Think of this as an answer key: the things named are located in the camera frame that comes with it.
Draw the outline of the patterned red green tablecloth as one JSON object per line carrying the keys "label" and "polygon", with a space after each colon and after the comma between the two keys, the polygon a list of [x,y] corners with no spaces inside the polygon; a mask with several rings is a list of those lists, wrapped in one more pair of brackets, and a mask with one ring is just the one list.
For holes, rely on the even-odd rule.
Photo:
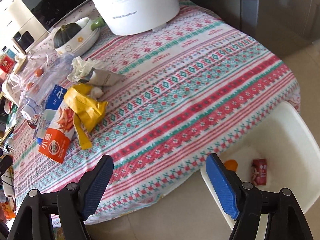
{"label": "patterned red green tablecloth", "polygon": [[90,149],[74,138],[63,163],[50,160],[17,115],[17,205],[31,189],[54,192],[78,181],[108,154],[113,177],[87,223],[118,218],[158,202],[282,101],[300,108],[298,81],[281,59],[208,9],[179,4],[163,29],[117,36],[104,28],[84,55],[124,76],[104,93],[107,113],[89,135]]}

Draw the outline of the dark green pumpkin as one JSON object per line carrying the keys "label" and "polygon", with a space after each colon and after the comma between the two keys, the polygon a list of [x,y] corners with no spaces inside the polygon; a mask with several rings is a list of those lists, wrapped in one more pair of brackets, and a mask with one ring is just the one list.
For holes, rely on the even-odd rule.
{"label": "dark green pumpkin", "polygon": [[53,38],[54,48],[60,48],[70,41],[82,28],[76,23],[62,25]]}

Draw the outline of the white flower-print bowl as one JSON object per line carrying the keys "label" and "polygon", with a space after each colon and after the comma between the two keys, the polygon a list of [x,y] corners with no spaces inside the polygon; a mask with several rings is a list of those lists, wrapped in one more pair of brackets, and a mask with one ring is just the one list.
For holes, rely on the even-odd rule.
{"label": "white flower-print bowl", "polygon": [[54,48],[59,56],[64,53],[71,53],[75,57],[83,55],[98,40],[101,27],[97,21],[93,21],[89,17],[84,17],[75,22],[82,28],[70,41],[61,46]]}

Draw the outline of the red milk drink can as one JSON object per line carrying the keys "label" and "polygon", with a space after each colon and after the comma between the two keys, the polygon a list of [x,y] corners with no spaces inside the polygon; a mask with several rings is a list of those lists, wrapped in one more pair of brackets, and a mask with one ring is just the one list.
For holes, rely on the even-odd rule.
{"label": "red milk drink can", "polygon": [[254,159],[252,161],[251,181],[255,186],[267,183],[267,161],[266,159]]}

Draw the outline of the orange fish snack bag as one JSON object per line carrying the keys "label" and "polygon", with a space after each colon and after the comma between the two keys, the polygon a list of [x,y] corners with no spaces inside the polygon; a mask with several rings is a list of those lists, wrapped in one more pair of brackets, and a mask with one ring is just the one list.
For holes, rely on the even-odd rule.
{"label": "orange fish snack bag", "polygon": [[65,101],[61,102],[39,146],[41,154],[60,164],[75,132],[73,115],[73,110]]}

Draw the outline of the orange peel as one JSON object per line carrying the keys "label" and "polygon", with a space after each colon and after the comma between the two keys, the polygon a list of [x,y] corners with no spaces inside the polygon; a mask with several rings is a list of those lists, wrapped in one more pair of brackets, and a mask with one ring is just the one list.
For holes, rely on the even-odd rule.
{"label": "orange peel", "polygon": [[227,170],[233,172],[236,172],[239,166],[238,162],[234,159],[227,160],[223,164]]}

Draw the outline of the silver sausage snack wrapper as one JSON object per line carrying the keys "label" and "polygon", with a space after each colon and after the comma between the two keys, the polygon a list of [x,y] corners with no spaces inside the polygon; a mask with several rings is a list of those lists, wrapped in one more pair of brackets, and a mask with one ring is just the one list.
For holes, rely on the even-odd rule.
{"label": "silver sausage snack wrapper", "polygon": [[78,83],[111,87],[124,77],[124,75],[109,70],[92,68],[88,74],[78,80]]}

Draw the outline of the grey refrigerator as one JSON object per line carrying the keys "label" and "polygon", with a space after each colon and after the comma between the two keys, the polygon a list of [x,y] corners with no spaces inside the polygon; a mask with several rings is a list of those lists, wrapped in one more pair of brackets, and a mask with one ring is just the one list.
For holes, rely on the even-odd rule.
{"label": "grey refrigerator", "polygon": [[279,57],[319,55],[319,0],[191,0],[255,38]]}

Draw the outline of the clear plastic water bottle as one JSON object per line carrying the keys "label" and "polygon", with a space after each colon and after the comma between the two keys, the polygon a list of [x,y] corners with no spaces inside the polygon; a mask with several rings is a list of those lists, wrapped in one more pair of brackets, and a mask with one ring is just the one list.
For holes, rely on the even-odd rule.
{"label": "clear plastic water bottle", "polygon": [[22,97],[22,116],[31,121],[36,115],[41,115],[48,95],[55,85],[60,85],[72,72],[71,62],[74,55],[67,53],[58,57],[53,65],[32,84]]}

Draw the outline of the blue white carton box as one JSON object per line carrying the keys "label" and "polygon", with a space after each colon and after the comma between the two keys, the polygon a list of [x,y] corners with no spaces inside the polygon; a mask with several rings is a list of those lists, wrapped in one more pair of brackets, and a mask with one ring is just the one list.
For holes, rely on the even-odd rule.
{"label": "blue white carton box", "polygon": [[35,132],[35,138],[38,145],[42,144],[42,140],[46,135],[46,131],[53,120],[56,111],[60,107],[66,92],[67,89],[61,87],[60,85],[55,85],[49,94]]}

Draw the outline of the cream white kitchen appliance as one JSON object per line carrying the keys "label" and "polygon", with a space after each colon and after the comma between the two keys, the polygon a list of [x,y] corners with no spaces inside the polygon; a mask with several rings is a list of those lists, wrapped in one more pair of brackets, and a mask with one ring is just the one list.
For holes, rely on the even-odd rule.
{"label": "cream white kitchen appliance", "polygon": [[27,54],[48,36],[48,31],[21,0],[1,1],[1,42]]}

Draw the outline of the clear bag with tomatoes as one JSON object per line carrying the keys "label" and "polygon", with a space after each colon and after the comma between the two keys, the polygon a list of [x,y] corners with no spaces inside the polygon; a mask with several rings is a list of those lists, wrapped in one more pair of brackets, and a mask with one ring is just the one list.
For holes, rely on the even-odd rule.
{"label": "clear bag with tomatoes", "polygon": [[50,68],[50,53],[35,51],[18,58],[9,76],[8,85],[14,95],[20,97]]}

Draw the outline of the red label jar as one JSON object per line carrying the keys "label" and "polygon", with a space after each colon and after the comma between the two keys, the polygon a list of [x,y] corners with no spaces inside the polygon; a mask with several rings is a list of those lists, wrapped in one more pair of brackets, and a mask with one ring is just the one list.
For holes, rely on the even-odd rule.
{"label": "red label jar", "polygon": [[12,70],[12,68],[15,65],[15,61],[10,58],[7,54],[1,55],[0,59],[0,69],[5,72],[6,74],[9,74]]}

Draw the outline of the small crumpled white tissue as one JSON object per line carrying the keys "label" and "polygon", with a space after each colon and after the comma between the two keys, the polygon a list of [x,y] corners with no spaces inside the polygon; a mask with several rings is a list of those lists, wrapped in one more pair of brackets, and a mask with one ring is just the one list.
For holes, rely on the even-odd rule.
{"label": "small crumpled white tissue", "polygon": [[90,91],[90,94],[89,96],[91,98],[93,98],[94,100],[97,100],[98,98],[102,97],[104,94],[103,90],[101,89],[101,87],[97,87],[97,86],[94,86],[91,91]]}

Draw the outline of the yellow snack wrapper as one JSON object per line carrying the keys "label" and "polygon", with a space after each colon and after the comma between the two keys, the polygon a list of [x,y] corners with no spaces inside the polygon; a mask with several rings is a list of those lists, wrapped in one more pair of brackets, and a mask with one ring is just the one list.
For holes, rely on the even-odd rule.
{"label": "yellow snack wrapper", "polygon": [[87,150],[92,143],[87,133],[103,120],[106,115],[107,101],[94,100],[89,96],[93,85],[79,83],[67,90],[65,103],[73,110],[73,124],[77,133],[80,147]]}

